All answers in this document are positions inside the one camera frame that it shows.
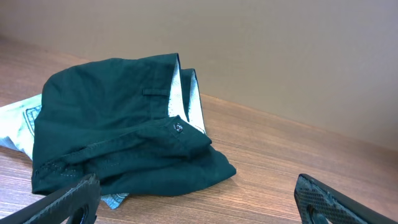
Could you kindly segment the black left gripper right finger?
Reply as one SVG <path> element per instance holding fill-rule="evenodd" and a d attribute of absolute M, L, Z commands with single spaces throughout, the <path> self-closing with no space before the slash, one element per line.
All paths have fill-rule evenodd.
<path fill-rule="evenodd" d="M 298 176 L 294 198 L 303 224 L 397 224 L 307 174 Z"/>

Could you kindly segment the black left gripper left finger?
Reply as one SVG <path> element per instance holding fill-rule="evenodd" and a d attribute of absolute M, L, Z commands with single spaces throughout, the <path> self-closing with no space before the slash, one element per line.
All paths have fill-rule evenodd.
<path fill-rule="evenodd" d="M 101 187 L 97 176 L 86 175 L 78 182 L 1 219 L 1 224 L 94 224 L 100 198 Z"/>

